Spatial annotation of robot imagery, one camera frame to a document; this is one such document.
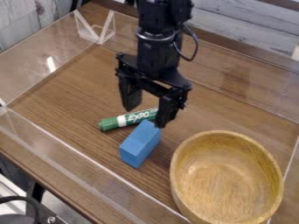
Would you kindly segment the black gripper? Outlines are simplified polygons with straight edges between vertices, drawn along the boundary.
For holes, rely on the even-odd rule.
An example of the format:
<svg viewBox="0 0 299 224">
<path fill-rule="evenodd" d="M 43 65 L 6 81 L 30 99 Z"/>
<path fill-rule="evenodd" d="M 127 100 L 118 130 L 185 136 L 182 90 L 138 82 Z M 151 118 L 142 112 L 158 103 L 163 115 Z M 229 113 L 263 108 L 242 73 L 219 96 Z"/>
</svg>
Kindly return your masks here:
<svg viewBox="0 0 299 224">
<path fill-rule="evenodd" d="M 123 107 L 133 111 L 142 103 L 143 91 L 159 98 L 155 126 L 163 129 L 185 108 L 193 84 L 179 72 L 181 59 L 191 60 L 182 53 L 183 32 L 149 33 L 137 29 L 137 55 L 117 55 L 119 92 Z"/>
</svg>

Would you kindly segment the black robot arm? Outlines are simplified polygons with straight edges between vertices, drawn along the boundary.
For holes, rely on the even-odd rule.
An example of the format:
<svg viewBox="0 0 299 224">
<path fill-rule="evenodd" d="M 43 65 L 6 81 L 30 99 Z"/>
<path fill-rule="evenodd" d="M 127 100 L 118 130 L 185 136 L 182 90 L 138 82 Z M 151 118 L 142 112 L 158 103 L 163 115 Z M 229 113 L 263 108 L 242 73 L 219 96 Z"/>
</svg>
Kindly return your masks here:
<svg viewBox="0 0 299 224">
<path fill-rule="evenodd" d="M 137 54 L 117 55 L 119 92 L 126 110 L 135 109 L 143 92 L 159 98 L 155 126 L 165 128 L 185 109 L 191 82 L 179 72 L 183 34 L 191 30 L 193 0 L 139 0 L 139 21 L 135 30 Z"/>
</svg>

